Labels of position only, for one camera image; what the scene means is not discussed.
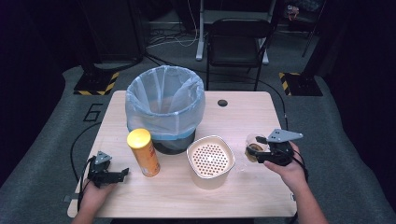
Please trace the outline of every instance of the chair backrest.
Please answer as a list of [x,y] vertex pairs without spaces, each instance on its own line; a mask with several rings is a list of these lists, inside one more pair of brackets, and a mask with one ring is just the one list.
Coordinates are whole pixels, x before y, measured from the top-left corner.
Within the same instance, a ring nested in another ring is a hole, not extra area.
[[271,24],[265,20],[228,18],[213,22],[209,35],[265,38],[271,32]]

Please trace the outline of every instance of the pringles can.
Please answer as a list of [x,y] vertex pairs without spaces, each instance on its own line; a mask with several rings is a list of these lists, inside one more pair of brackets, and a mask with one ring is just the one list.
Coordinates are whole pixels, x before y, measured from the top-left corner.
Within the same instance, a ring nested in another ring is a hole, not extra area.
[[128,134],[128,146],[145,176],[155,176],[160,172],[157,154],[151,142],[151,134],[146,129],[135,129]]

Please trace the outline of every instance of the trash can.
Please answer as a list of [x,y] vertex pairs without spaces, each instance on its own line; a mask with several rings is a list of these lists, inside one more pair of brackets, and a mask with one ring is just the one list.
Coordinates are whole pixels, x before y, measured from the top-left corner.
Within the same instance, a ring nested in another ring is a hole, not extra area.
[[134,79],[126,92],[128,131],[147,129],[154,147],[167,155],[187,150],[204,111],[204,82],[183,67],[149,69]]

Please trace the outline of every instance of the white container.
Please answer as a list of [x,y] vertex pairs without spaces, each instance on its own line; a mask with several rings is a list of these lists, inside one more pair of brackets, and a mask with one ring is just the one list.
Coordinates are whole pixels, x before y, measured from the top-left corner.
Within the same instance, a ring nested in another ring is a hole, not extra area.
[[211,135],[187,148],[192,181],[201,189],[216,189],[235,165],[235,156],[219,136]]

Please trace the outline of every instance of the hazard stripe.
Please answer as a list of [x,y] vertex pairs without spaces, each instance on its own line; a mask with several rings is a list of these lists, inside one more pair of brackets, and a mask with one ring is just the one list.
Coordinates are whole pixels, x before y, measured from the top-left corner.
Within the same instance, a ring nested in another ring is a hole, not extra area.
[[280,81],[282,83],[282,88],[285,91],[286,95],[291,95],[290,89],[288,82],[286,81],[285,74],[284,73],[279,73]]
[[116,84],[117,77],[119,77],[120,73],[115,73],[111,77],[106,90],[105,91],[74,91],[74,94],[77,95],[108,95],[111,93],[111,90],[114,88]]

